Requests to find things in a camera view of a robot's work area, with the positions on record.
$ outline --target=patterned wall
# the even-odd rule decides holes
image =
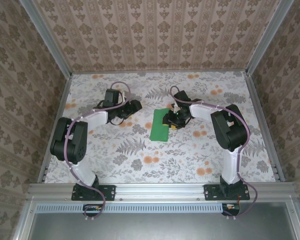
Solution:
[[[295,0],[253,80],[285,177],[300,198],[300,0]]]
[[[0,0],[0,240],[36,182],[65,85],[17,0]]]
[[[280,0],[35,0],[73,72],[243,69]]]

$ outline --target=floral wallpaper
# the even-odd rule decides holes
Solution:
[[[0,240],[37,181],[65,78],[17,0],[0,0]]]
[[[75,73],[244,69],[280,0],[35,0]]]
[[[242,156],[241,175],[249,182],[275,181],[242,72],[73,75],[63,115],[75,118],[88,112],[104,99],[115,81],[129,84],[132,99],[141,101],[142,109],[118,126],[106,124],[88,132],[84,161],[101,183],[219,182],[223,150],[211,121],[195,118],[185,128],[170,129],[167,142],[149,139],[154,110],[174,103],[168,93],[172,85],[185,90],[191,99],[238,105],[252,133]],[[115,87],[126,90],[121,84]],[[67,165],[53,157],[45,183],[74,182]]]
[[[253,73],[287,181],[300,199],[300,0],[295,0]]]

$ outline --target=white floral surface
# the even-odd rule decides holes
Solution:
[[[115,81],[129,84],[132,98],[142,110],[120,126],[99,126],[88,133],[85,161],[101,183],[204,183],[219,182],[223,150],[212,123],[192,119],[179,130],[169,130],[168,142],[150,141],[155,109],[174,101],[168,89],[177,85],[191,99],[228,106],[236,104],[251,131],[241,162],[241,175],[249,182],[274,182],[269,157],[242,72],[167,72],[81,74],[72,84],[63,116],[75,118],[104,99]],[[125,91],[125,86],[115,86]],[[46,183],[74,183],[66,164],[51,159]]]

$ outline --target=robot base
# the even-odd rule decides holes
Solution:
[[[250,200],[248,186],[240,180],[234,184],[227,184],[220,176],[220,184],[206,184],[203,186],[206,201],[216,200]]]
[[[116,185],[99,185],[99,180],[96,175],[92,187],[102,192],[107,201],[115,200]],[[101,195],[96,191],[76,183],[72,190],[71,200],[72,201],[102,201],[103,199]]]

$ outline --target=green block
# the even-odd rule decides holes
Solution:
[[[169,112],[169,108],[155,109],[153,114],[152,128],[150,133],[151,141],[167,142],[169,126],[162,124],[162,119]]]

